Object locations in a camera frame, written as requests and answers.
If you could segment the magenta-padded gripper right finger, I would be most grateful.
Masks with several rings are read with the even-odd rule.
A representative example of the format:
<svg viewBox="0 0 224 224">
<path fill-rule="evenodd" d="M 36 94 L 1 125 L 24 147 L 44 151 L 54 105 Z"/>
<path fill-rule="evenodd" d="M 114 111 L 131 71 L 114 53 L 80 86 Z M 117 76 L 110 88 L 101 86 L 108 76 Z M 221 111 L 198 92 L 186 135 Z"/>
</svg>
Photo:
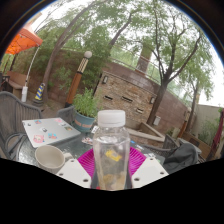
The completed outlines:
<svg viewBox="0 0 224 224">
<path fill-rule="evenodd" d="M 156 159 L 146 157 L 137 149 L 130 148 L 127 188 L 140 188 L 167 176 L 168 173 Z"/>
</svg>

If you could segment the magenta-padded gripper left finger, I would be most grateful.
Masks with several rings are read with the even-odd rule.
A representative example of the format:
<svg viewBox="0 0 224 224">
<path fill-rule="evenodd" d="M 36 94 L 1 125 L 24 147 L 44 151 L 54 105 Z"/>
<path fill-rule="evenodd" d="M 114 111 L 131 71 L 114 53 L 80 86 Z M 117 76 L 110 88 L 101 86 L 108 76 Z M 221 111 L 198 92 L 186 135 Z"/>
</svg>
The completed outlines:
<svg viewBox="0 0 224 224">
<path fill-rule="evenodd" d="M 90 188 L 95 172 L 93 150 L 88 150 L 78 159 L 70 153 L 65 153 L 64 157 L 65 163 L 56 175 L 83 188 Z"/>
</svg>

